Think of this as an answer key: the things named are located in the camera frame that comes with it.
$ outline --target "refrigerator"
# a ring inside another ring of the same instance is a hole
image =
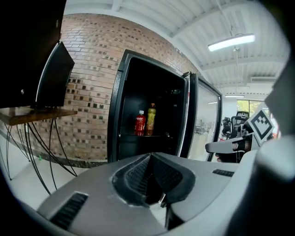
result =
[[[110,102],[108,162],[151,152],[188,158],[198,121],[200,89],[205,89],[216,100],[217,110],[211,116],[215,122],[212,142],[216,142],[222,119],[220,92],[195,73],[179,75],[151,57],[125,50]],[[137,136],[135,118],[140,110],[147,118],[151,103],[156,106],[153,134]],[[206,160],[212,160],[212,153]]]

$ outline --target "vent grille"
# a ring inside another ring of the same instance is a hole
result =
[[[251,77],[253,83],[274,83],[275,81],[275,77]]]
[[[60,228],[67,230],[87,198],[88,195],[86,194],[74,193],[50,221]]]
[[[217,174],[217,175],[227,176],[227,177],[232,177],[234,175],[233,171],[223,171],[223,170],[219,170],[219,169],[213,170],[212,173]]]

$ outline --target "fluorescent light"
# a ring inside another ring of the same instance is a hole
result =
[[[226,98],[244,98],[245,96],[244,95],[226,95],[226,96],[224,96],[224,97],[226,97]]]
[[[224,47],[230,47],[233,45],[239,45],[243,43],[249,43],[255,41],[255,35],[254,34],[248,34],[248,35],[238,35],[232,38],[224,39],[222,41],[212,43],[208,45],[208,48],[210,52],[213,52],[218,49],[222,49]]]

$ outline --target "ceiling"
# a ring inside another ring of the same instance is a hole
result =
[[[260,3],[248,0],[67,0],[65,14],[97,13],[141,24],[177,47],[223,95],[263,99],[271,83],[250,77],[277,78],[290,45]],[[208,50],[231,35],[255,35],[255,42]]]

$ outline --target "window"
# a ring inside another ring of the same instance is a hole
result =
[[[238,112],[249,112],[249,116],[252,116],[255,112],[257,112],[261,108],[264,109],[268,115],[270,115],[266,104],[262,101],[237,100],[236,104],[237,104]]]
[[[255,101],[255,100],[237,100],[237,111],[238,112],[249,112],[249,116],[251,117],[255,112],[260,109],[263,109],[266,114],[271,118],[271,121],[274,125],[274,129],[272,131],[272,135],[274,138],[278,138],[280,135],[278,124],[273,117],[273,115],[268,110],[267,105],[263,101]]]
[[[249,112],[249,100],[237,100],[236,103],[238,112]]]

